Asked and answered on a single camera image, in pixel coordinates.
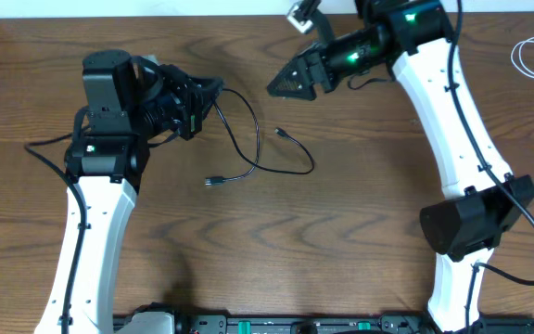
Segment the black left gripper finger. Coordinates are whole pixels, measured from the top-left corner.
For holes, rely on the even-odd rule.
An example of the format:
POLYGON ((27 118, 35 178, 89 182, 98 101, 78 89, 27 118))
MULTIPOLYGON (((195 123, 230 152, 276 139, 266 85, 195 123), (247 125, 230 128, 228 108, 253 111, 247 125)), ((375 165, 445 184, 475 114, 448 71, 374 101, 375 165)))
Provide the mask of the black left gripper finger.
POLYGON ((214 102, 220 96, 223 90, 223 83, 209 83, 201 87, 202 97, 202 120, 205 121, 210 113, 214 102))
POLYGON ((200 91, 221 91, 223 79, 221 77, 195 77, 189 76, 188 86, 200 91))

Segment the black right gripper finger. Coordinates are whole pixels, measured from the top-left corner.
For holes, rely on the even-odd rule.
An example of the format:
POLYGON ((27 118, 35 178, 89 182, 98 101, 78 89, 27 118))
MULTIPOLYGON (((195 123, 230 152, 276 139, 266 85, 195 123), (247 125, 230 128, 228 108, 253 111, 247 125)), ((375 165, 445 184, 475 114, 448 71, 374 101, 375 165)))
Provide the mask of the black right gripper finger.
POLYGON ((311 85, 300 83, 290 79, 273 80, 267 86, 267 92, 270 96, 295 98, 301 100, 313 101, 316 93, 311 85))
POLYGON ((309 86, 311 83, 308 65, 303 56, 292 58, 272 80, 274 86, 309 86))

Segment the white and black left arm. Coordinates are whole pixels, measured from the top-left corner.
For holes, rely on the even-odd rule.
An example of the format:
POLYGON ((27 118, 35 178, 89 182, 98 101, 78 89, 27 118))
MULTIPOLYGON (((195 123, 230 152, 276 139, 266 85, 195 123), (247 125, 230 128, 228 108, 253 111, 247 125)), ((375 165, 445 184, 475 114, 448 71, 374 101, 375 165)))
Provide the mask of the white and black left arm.
POLYGON ((155 146, 193 138, 223 89, 174 65, 111 49, 83 59, 87 104, 75 115, 64 157, 65 234, 38 333, 110 333, 121 245, 155 146))

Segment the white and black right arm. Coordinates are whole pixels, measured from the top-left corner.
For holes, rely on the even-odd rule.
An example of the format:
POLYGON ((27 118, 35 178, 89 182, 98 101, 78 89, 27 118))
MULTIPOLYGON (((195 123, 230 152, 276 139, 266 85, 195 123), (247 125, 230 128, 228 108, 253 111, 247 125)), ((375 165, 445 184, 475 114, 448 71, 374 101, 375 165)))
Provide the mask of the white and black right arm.
POLYGON ((410 98, 439 170, 442 202, 420 211, 436 255, 426 330, 437 333, 534 333, 534 319, 484 316, 481 279, 518 204, 534 198, 529 176, 514 176, 494 147, 467 87, 450 20, 438 1, 360 1, 362 29, 335 36, 314 1, 298 1, 287 20, 318 40, 296 54, 268 85, 271 96, 313 100, 349 77, 383 64, 410 98))

